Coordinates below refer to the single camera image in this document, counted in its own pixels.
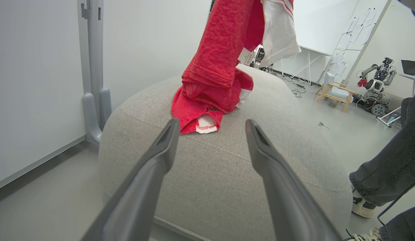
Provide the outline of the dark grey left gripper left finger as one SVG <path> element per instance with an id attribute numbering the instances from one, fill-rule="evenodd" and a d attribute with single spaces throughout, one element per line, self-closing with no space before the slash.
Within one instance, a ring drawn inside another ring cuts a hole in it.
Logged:
<path id="1" fill-rule="evenodd" d="M 171 170 L 180 121 L 171 119 L 95 219 L 83 241 L 147 241 L 165 175 Z"/>

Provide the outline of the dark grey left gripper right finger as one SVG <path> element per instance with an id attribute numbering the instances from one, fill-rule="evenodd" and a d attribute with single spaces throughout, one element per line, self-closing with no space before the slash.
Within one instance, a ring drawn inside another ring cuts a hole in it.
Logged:
<path id="1" fill-rule="evenodd" d="M 340 241 L 341 236 L 285 158 L 253 120 L 245 123 L 252 166 L 262 177 L 278 241 Z"/>

